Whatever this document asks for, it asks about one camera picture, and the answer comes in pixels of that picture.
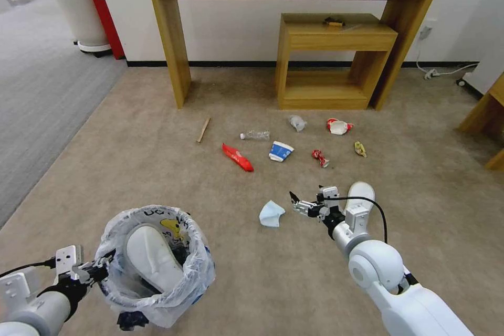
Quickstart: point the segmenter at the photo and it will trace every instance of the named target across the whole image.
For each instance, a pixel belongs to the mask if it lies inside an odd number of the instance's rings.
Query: plastic bag
[[[128,233],[142,223],[157,227],[183,264],[184,278],[171,292],[159,294],[150,289],[124,255]],[[215,264],[207,244],[196,222],[177,207],[149,205],[123,211],[107,223],[95,254],[98,259],[116,250],[109,277],[100,283],[100,289],[113,310],[141,311],[157,326],[169,328],[215,279]]]
[[[307,122],[301,118],[300,116],[297,115],[291,115],[289,117],[289,122],[296,129],[297,132],[303,131],[305,128]]]

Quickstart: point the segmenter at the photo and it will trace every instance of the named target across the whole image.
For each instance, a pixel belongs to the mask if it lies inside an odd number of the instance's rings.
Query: trash can
[[[127,262],[127,236],[146,223],[162,233],[183,267],[184,276],[171,292],[159,293],[145,285]],[[109,277],[100,283],[100,289],[113,310],[140,312],[157,326],[169,328],[215,279],[215,264],[207,244],[196,222],[177,207],[149,205],[124,211],[107,223],[95,254],[98,259],[115,249]]]
[[[112,16],[110,15],[107,2],[105,0],[93,0],[98,16],[100,17],[101,24],[103,25],[103,30],[107,35],[109,40],[110,48],[114,54],[115,59],[122,59],[125,57],[124,50],[122,48],[121,41],[119,40],[119,35],[117,34],[116,26]]]

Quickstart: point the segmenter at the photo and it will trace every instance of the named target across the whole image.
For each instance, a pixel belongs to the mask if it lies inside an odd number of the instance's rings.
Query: white and red wrapper
[[[329,165],[329,160],[327,160],[324,157],[324,154],[322,153],[322,151],[320,151],[320,150],[313,150],[313,152],[311,153],[311,156],[314,159],[317,159],[318,161],[320,161],[320,166],[322,168],[326,168]]]
[[[351,130],[353,123],[346,123],[345,121],[340,121],[336,118],[329,118],[327,120],[327,128],[331,134],[343,135],[347,131]]]

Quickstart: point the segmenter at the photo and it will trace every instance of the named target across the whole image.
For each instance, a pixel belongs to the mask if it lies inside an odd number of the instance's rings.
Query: clear plastic bottle
[[[250,130],[240,134],[240,139],[269,140],[269,131]]]

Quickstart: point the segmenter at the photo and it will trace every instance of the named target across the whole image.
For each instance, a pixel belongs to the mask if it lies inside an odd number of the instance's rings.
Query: white plant pot
[[[110,49],[93,0],[56,0],[82,51],[92,53]]]

